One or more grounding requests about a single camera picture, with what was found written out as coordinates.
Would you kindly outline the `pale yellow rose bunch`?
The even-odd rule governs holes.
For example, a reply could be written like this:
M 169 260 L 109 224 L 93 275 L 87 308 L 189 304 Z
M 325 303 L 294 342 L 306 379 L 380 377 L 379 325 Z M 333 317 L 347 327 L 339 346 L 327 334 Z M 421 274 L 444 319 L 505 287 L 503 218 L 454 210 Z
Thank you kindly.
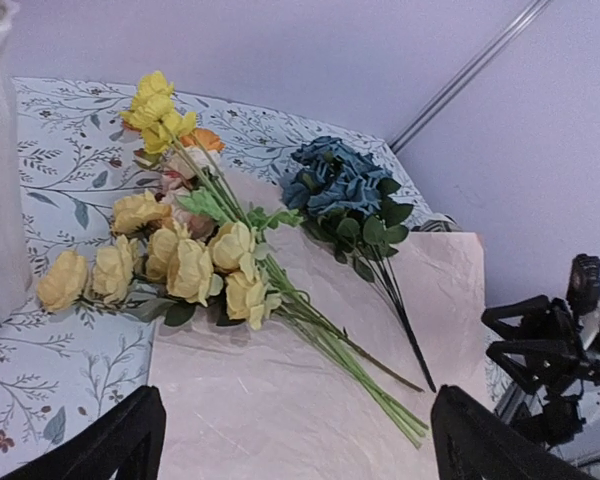
M 114 205 L 114 244 L 100 248 L 93 263 L 74 250 L 62 252 L 38 283 L 42 307 L 49 313 L 75 304 L 123 310 L 141 304 L 128 298 L 135 283 L 151 284 L 169 305 L 167 321 L 183 324 L 197 307 L 211 301 L 219 305 L 220 322 L 246 323 L 253 330 L 277 315 L 366 389 L 378 387 L 358 362 L 373 362 L 374 357 L 291 282 L 269 253 L 264 232 L 282 224 L 301 226 L 333 244 L 335 258 L 352 264 L 371 282 L 376 273 L 392 280 L 388 259 L 396 252 L 395 244 L 406 238 L 406 227 L 351 209 L 327 216 L 313 215 L 304 207 L 272 214 L 262 207 L 238 212 L 205 188 L 175 201 L 192 213 L 210 216 L 211 234 L 194 238 L 174 217 L 171 204 L 156 200 L 151 192 L 124 197 Z

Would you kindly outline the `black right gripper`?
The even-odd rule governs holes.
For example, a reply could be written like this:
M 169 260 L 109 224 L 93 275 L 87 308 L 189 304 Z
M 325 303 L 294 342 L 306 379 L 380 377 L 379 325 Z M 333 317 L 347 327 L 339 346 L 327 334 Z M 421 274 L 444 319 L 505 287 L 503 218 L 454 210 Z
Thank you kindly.
M 579 331 L 567 303 L 546 295 L 487 308 L 503 340 L 486 355 L 514 384 L 491 411 L 456 385 L 440 387 L 431 428 L 441 479 L 588 479 L 600 465 L 600 371 L 577 368 Z

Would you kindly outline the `pink flower bouquet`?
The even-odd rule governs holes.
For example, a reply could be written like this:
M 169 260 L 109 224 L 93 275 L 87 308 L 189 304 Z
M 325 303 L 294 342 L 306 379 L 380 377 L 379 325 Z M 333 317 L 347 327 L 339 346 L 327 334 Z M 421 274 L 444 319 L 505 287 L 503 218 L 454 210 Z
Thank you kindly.
M 177 196 L 205 188 L 217 195 L 220 202 L 229 210 L 247 212 L 253 207 L 260 206 L 243 204 L 239 201 L 220 166 L 223 142 L 213 131 L 198 126 L 195 113 L 179 110 L 174 101 L 174 93 L 174 84 L 168 81 L 163 73 L 157 71 L 146 75 L 139 81 L 131 104 L 122 112 L 121 118 L 126 129 L 138 133 L 142 138 L 143 145 L 135 154 L 136 163 L 142 169 L 156 171 L 163 177 L 162 190 L 157 193 L 148 192 L 151 192 L 156 200 L 171 204 L 174 217 L 191 229 L 194 238 L 205 238 L 214 228 L 210 216 L 192 213 L 183 208 L 176 203 Z M 269 253 L 278 262 L 278 252 L 266 238 L 270 230 L 274 229 L 265 230 L 264 238 Z M 218 318 L 221 310 L 218 303 L 211 301 L 208 305 L 216 306 L 218 325 L 240 325 L 220 322 Z M 298 333 L 284 319 L 282 320 Z M 358 362 L 365 372 L 366 365 L 371 363 L 365 358 L 360 358 Z M 366 389 L 363 384 L 361 386 L 401 433 L 412 444 L 419 445 L 426 435 L 427 425 L 378 384 L 376 389 Z

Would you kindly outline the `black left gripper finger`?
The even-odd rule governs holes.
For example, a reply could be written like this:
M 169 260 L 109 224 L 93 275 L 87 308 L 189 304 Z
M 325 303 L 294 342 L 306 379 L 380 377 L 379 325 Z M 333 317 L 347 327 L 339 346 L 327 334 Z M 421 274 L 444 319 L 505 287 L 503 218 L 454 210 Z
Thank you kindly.
M 155 479 L 165 431 L 159 389 L 141 386 L 73 439 L 4 478 Z

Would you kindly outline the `blue flower bunch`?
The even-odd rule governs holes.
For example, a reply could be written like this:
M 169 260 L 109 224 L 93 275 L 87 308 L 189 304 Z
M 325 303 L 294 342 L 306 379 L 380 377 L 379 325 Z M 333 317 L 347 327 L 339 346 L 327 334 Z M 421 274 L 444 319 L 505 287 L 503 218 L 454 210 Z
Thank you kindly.
M 401 188 L 390 170 L 337 137 L 321 136 L 291 153 L 299 165 L 283 183 L 283 203 L 334 258 L 386 295 L 405 330 L 428 388 L 437 388 L 411 325 L 391 259 L 407 239 L 413 206 L 392 198 Z

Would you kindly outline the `pink wrapping paper sheet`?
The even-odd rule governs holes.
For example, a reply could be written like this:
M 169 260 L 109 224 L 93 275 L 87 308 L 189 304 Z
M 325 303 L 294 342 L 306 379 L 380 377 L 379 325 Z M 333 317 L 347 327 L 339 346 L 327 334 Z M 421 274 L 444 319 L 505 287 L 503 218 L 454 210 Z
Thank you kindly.
M 313 305 L 377 359 L 368 372 L 422 420 L 435 400 L 379 292 L 298 229 L 266 235 Z M 484 252 L 474 233 L 412 233 L 392 265 L 437 385 L 490 404 Z M 166 410 L 163 479 L 434 479 L 433 441 L 415 447 L 352 377 L 279 318 L 216 327 L 205 312 L 160 326 L 149 381 Z

